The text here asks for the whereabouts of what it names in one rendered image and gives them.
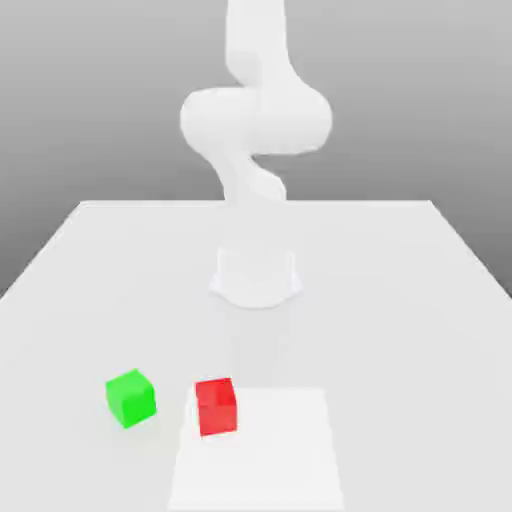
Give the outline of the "small green cube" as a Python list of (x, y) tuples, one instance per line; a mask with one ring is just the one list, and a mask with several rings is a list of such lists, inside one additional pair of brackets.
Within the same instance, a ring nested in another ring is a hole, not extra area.
[(108, 380), (105, 392), (110, 412), (125, 429), (157, 412), (154, 387), (138, 369)]

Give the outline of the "small red cube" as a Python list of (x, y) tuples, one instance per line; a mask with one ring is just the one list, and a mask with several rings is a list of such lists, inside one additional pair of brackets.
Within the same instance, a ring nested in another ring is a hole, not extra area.
[(202, 437), (237, 430), (237, 400), (231, 378), (197, 382), (195, 395)]

